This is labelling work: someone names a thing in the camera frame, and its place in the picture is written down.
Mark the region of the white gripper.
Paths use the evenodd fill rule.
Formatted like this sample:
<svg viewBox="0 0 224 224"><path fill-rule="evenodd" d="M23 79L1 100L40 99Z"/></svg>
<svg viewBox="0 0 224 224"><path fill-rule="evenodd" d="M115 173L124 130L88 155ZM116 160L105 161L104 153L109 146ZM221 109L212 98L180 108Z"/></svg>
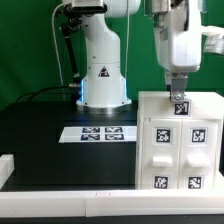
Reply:
<svg viewBox="0 0 224 224"><path fill-rule="evenodd" d="M197 0L155 0L154 37L171 102L183 102L188 72L201 63L201 15Z"/></svg>

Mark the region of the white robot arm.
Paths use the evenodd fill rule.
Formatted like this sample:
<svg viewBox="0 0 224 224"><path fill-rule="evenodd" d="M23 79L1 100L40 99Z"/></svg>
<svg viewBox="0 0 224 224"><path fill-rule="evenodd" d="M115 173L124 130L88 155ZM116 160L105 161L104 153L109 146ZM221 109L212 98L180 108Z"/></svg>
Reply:
<svg viewBox="0 0 224 224"><path fill-rule="evenodd" d="M169 99L185 101L188 74L201 63L201 15L198 0L62 0L66 28L84 32L87 74L81 79L77 105L111 113L131 104L120 69L120 39L106 25L108 18L129 17L140 5L151 8L157 60L165 70Z"/></svg>

